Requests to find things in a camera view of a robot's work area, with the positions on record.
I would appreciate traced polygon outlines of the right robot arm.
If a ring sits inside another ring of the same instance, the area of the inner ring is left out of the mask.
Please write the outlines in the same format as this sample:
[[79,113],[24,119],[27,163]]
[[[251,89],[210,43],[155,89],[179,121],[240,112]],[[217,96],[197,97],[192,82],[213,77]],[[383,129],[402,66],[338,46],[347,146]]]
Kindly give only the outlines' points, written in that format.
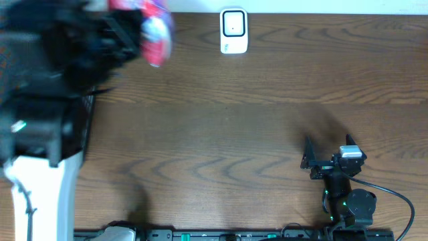
[[309,138],[305,140],[300,167],[310,170],[311,179],[324,182],[322,207],[330,215],[331,225],[312,235],[317,240],[367,241],[368,227],[373,224],[377,197],[365,189],[353,189],[350,180],[361,172],[366,155],[350,135],[329,160],[316,157]]

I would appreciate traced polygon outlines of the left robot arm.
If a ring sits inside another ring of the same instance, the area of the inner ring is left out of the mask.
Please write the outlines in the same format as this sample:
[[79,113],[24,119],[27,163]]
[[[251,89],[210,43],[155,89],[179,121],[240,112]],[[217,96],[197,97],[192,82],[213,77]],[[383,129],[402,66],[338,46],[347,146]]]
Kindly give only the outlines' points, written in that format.
[[101,15],[85,1],[18,1],[1,43],[17,60],[1,104],[1,168],[17,240],[72,240],[78,173],[98,86],[140,54],[139,10]]

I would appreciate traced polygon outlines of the red purple snack packet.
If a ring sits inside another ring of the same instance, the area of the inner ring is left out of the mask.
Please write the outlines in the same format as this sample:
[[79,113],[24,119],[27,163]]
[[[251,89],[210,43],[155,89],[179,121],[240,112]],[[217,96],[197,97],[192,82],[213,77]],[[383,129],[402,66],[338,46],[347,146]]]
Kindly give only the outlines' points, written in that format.
[[140,52],[154,67],[162,66],[173,48],[173,16],[164,0],[108,0],[109,10],[140,10],[142,40]]

